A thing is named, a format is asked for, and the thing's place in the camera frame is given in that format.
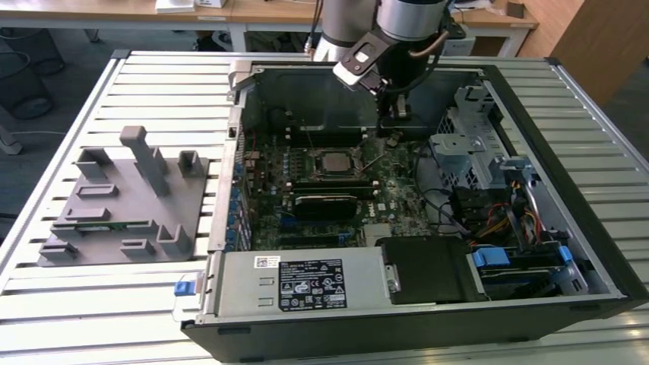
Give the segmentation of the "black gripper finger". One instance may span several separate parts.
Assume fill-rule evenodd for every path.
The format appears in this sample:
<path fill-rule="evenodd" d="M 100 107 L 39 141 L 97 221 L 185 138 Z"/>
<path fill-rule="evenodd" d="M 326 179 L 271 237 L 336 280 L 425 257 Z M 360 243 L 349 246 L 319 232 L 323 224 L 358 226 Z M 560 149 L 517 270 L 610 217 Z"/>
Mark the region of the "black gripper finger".
<path fill-rule="evenodd" d="M 382 138 L 385 136 L 382 121 L 389 116 L 389 97 L 386 93 L 381 93 L 376 96 L 376 135 Z"/>
<path fill-rule="evenodd" d="M 397 94 L 392 101 L 392 118 L 402 121 L 409 120 L 409 104 L 405 94 Z"/>

